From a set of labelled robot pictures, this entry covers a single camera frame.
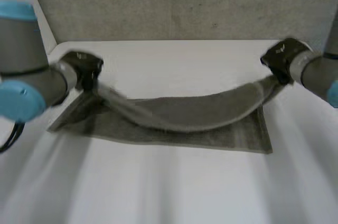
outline gray towel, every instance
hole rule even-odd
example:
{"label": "gray towel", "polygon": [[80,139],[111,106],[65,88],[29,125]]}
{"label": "gray towel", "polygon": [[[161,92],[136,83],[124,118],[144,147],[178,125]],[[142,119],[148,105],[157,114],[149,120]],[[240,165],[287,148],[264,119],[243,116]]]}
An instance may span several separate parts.
{"label": "gray towel", "polygon": [[262,105],[282,88],[269,76],[209,96],[129,100],[99,84],[71,103],[50,130],[133,144],[271,153]]}

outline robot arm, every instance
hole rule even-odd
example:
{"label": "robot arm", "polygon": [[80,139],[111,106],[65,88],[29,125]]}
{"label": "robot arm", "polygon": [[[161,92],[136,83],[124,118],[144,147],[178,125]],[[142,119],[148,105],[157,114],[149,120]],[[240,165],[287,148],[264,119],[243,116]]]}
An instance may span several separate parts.
{"label": "robot arm", "polygon": [[296,81],[338,108],[338,12],[323,55],[296,39],[287,38],[270,48],[261,62],[281,84]]}
{"label": "robot arm", "polygon": [[0,1],[0,53],[0,115],[17,123],[62,103],[103,64],[93,55],[72,52],[49,65],[33,7],[17,1]]}

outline blue joint cap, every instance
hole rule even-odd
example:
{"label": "blue joint cap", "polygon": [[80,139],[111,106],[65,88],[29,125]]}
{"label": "blue joint cap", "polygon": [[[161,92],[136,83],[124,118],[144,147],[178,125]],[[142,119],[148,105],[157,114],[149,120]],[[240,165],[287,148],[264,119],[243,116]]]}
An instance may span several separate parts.
{"label": "blue joint cap", "polygon": [[0,116],[25,123],[45,110],[46,102],[43,96],[27,83],[8,80],[0,84]]}
{"label": "blue joint cap", "polygon": [[338,108],[338,80],[332,83],[327,91],[327,102],[334,108]]}
{"label": "blue joint cap", "polygon": [[0,17],[22,21],[37,21],[33,6],[28,2],[16,0],[0,0]]}

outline black cable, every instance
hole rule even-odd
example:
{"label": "black cable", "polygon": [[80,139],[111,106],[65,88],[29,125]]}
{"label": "black cable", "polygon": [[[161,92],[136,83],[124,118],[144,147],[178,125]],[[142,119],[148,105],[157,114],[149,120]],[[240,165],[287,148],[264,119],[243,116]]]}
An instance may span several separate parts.
{"label": "black cable", "polygon": [[8,150],[11,146],[13,146],[13,144],[17,141],[17,139],[21,136],[22,131],[25,127],[24,123],[15,123],[13,130],[10,134],[10,136],[8,137],[8,139],[6,140],[5,144],[3,144],[0,147],[0,153],[5,152],[6,150]]}

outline white table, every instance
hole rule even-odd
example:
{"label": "white table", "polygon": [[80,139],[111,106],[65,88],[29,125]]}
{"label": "white table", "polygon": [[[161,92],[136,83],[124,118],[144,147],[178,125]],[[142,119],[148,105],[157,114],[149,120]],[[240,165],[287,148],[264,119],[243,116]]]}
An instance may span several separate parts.
{"label": "white table", "polygon": [[[269,74],[274,41],[67,42],[101,56],[130,98],[208,95]],[[75,97],[0,156],[0,223],[335,223],[338,113],[299,85],[265,106],[274,153],[128,145],[45,132]],[[0,123],[9,130],[8,123]]]}

